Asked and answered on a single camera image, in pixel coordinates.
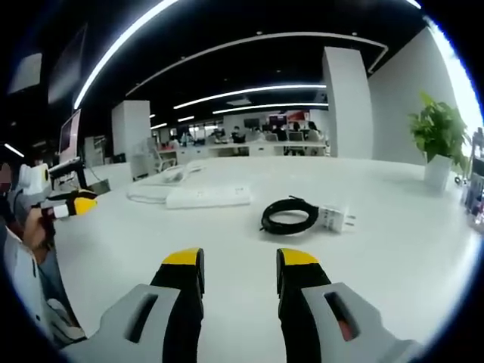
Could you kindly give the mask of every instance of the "white table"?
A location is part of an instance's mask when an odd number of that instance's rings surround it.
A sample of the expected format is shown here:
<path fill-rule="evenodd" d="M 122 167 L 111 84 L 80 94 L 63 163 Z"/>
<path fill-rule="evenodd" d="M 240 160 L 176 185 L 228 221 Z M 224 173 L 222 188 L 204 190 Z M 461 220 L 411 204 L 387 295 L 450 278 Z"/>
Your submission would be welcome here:
<path fill-rule="evenodd" d="M 458 187 L 427 192 L 424 169 L 401 163 L 320 157 L 214 158 L 186 186 L 245 182 L 250 206 L 165 210 L 125 198 L 133 185 L 98 198 L 85 216 L 56 222 L 57 254 L 67 295 L 90 337 L 103 312 L 136 284 L 149 284 L 176 250 L 205 251 L 205 317 L 199 362 L 282 362 L 276 249 L 296 248 L 321 262 L 376 306 L 402 339 L 429 342 L 466 287 L 479 251 Z M 314 204 L 347 206 L 354 232 L 309 230 L 298 236 L 259 231 L 262 211 L 289 194 Z"/>
<path fill-rule="evenodd" d="M 267 156 L 282 156 L 285 147 L 326 147 L 322 142 L 307 142 L 307 141 L 252 141 L 243 144 L 214 144 L 206 146 L 193 147 L 178 147 L 176 149 L 161 150 L 159 154 L 162 158 L 176 157 L 178 164 L 185 165 L 192 160 L 203 160 L 211 157 L 227 156 L 223 153 L 224 150 L 229 151 L 246 148 L 249 150 L 250 157 L 267 157 Z"/>

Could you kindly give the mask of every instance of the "potted plant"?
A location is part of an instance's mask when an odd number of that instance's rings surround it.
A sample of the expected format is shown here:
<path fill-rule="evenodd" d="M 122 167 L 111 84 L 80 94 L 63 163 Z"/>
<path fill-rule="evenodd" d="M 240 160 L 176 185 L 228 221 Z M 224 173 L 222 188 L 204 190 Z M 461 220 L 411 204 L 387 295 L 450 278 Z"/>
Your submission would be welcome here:
<path fill-rule="evenodd" d="M 434 101 L 424 92 L 420 97 L 425 108 L 420 114 L 409 115 L 411 134 L 426 158 L 425 182 L 437 191 L 444 191 L 452 164 L 465 170 L 467 158 L 462 154 L 462 145 L 471 141 L 457 109 Z"/>

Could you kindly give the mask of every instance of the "power plug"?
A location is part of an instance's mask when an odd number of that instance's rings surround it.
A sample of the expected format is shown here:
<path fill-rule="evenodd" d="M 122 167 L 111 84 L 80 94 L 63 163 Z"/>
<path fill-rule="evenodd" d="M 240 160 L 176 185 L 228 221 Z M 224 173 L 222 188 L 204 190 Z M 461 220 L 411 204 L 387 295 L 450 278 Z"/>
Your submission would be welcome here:
<path fill-rule="evenodd" d="M 349 216 L 345 212 L 331 206 L 319 207 L 318 223 L 329 231 L 341 233 L 354 228 L 355 220 L 355 216 Z"/>

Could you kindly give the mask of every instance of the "cable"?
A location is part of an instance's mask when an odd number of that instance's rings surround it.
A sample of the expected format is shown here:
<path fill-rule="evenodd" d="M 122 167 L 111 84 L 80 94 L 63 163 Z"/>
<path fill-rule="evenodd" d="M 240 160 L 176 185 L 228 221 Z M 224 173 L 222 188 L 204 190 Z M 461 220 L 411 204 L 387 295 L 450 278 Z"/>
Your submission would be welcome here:
<path fill-rule="evenodd" d="M 304 201 L 304 199 L 289 196 L 289 199 L 279 200 L 268 206 L 262 214 L 261 231 L 271 234 L 295 234 L 311 228 L 319 217 L 319 208 Z M 300 210 L 308 214 L 307 220 L 299 223 L 280 223 L 271 219 L 276 213 L 289 210 Z"/>
<path fill-rule="evenodd" d="M 156 185 L 156 184 L 142 184 L 138 185 L 138 187 L 164 187 L 165 185 Z M 168 192 L 166 195 L 162 197 L 156 196 L 149 196 L 146 194 L 136 194 L 135 192 L 128 191 L 126 193 L 126 198 L 128 198 L 132 202 L 137 203 L 145 203 L 145 204 L 165 204 L 166 197 L 168 197 Z"/>
<path fill-rule="evenodd" d="M 94 173 L 94 170 L 92 170 L 92 168 L 91 168 L 90 166 L 87 166 L 87 167 L 88 167 L 88 169 L 91 171 L 92 175 L 93 175 L 93 176 L 94 176 L 94 177 L 95 177 L 95 178 L 98 180 L 98 182 L 102 182 L 102 180 L 100 180 L 100 179 L 98 178 L 98 176 L 97 176 L 97 175 Z"/>
<path fill-rule="evenodd" d="M 163 181 L 153 184 L 139 184 L 136 185 L 136 188 L 139 187 L 177 187 L 183 181 L 187 179 L 187 177 L 193 172 L 199 172 L 202 170 L 203 167 L 201 166 L 194 166 L 188 169 L 186 166 L 172 166 L 163 172 L 160 175 L 163 177 Z M 133 191 L 133 188 L 126 193 L 126 198 L 128 198 L 132 202 L 137 203 L 145 203 L 145 204 L 165 204 L 166 197 L 168 197 L 168 193 L 162 197 L 157 196 L 150 196 L 143 193 L 136 193 Z"/>

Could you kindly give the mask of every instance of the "black ceiling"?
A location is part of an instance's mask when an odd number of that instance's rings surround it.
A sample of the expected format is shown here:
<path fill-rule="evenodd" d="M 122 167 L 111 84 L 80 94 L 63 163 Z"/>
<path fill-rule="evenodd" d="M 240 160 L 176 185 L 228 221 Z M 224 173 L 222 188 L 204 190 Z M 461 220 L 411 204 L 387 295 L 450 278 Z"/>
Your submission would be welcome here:
<path fill-rule="evenodd" d="M 35 141 L 57 138 L 71 105 L 56 110 L 47 106 L 48 74 L 77 31 L 88 25 L 82 59 L 87 78 L 109 45 L 159 0 L 64 0 L 49 8 L 30 32 L 28 49 L 43 53 L 42 83 L 10 96 L 2 122 L 9 126 L 12 143 L 29 147 Z M 263 34 L 326 32 L 358 36 L 389 47 L 384 64 L 424 27 L 422 14 L 405 0 L 179 0 L 127 41 L 110 60 L 89 90 L 82 109 L 82 135 L 110 134 L 110 110 L 138 83 L 182 57 Z M 229 108 L 224 99 L 179 111 L 176 104 L 209 95 L 262 85 L 321 82 L 324 46 L 361 50 L 365 66 L 381 48 L 360 42 L 327 38 L 291 37 L 236 45 L 190 60 L 157 77 L 129 98 L 148 99 L 154 123 L 177 118 L 208 117 L 212 110 Z M 313 101 L 314 92 L 254 94 L 254 104 Z M 28 137 L 25 128 L 31 128 Z"/>

